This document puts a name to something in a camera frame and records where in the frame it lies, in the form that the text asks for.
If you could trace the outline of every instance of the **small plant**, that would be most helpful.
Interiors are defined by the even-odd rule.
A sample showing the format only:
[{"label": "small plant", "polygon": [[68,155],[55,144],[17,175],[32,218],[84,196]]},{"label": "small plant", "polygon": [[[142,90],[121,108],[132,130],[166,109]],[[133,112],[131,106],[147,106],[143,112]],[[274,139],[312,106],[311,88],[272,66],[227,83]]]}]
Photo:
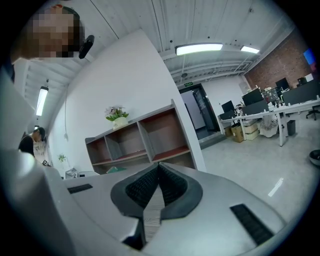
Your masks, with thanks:
[{"label": "small plant", "polygon": [[123,112],[123,106],[110,106],[105,110],[105,119],[114,121],[117,118],[126,118],[129,114]]},{"label": "small plant", "polygon": [[63,163],[66,161],[67,158],[64,154],[60,154],[60,155],[58,155],[58,159],[59,159],[60,163]]}]

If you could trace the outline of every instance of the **red brick wall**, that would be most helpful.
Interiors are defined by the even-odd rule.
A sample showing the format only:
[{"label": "red brick wall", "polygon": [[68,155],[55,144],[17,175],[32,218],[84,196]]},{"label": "red brick wall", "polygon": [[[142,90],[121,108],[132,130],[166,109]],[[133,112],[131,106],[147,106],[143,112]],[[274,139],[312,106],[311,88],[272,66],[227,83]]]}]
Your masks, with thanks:
[{"label": "red brick wall", "polygon": [[256,85],[261,89],[275,87],[276,82],[286,78],[291,88],[298,84],[298,78],[311,73],[304,52],[308,46],[295,29],[268,56],[251,69],[245,78],[251,88]]}]

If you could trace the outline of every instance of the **cardboard box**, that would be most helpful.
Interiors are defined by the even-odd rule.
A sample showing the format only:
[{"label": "cardboard box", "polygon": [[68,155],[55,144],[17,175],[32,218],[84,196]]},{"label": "cardboard box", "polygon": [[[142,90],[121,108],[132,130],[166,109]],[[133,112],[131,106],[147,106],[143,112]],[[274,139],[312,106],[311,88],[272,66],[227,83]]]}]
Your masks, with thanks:
[{"label": "cardboard box", "polygon": [[242,132],[242,129],[241,129],[241,125],[240,123],[236,123],[234,125],[231,126],[231,131],[232,131],[232,134],[233,134],[233,140],[235,142],[242,142],[244,140],[244,134]]},{"label": "cardboard box", "polygon": [[233,135],[233,134],[232,134],[232,131],[231,131],[231,126],[230,126],[230,125],[227,126],[226,128],[224,128],[224,134],[225,134],[226,137],[230,137],[230,136]]}]

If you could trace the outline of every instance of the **door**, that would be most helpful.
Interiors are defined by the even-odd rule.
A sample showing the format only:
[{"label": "door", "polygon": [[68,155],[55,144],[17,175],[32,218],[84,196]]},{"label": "door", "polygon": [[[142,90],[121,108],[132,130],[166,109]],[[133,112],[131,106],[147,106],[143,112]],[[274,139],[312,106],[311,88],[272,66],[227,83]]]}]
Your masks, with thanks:
[{"label": "door", "polygon": [[192,91],[192,93],[196,103],[199,106],[200,113],[202,115],[207,130],[216,132],[217,127],[214,123],[214,117],[211,116],[211,112],[209,111],[209,104],[207,98],[205,97],[205,94],[202,92],[201,89],[195,89]]}]

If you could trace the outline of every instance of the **ceiling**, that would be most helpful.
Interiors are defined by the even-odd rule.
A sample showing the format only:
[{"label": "ceiling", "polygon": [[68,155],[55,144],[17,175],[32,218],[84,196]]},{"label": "ceiling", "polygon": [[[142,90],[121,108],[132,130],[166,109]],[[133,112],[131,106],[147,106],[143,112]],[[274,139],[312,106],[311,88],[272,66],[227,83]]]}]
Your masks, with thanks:
[{"label": "ceiling", "polygon": [[[293,22],[269,0],[70,0],[94,45],[85,59],[57,63],[29,61],[25,97],[37,106],[36,91],[49,79],[49,93],[39,125],[47,128],[67,85],[100,52],[142,29],[162,57],[178,87],[243,75],[294,29]],[[175,55],[175,47],[222,43],[221,51]],[[241,52],[249,46],[259,54]]]}]

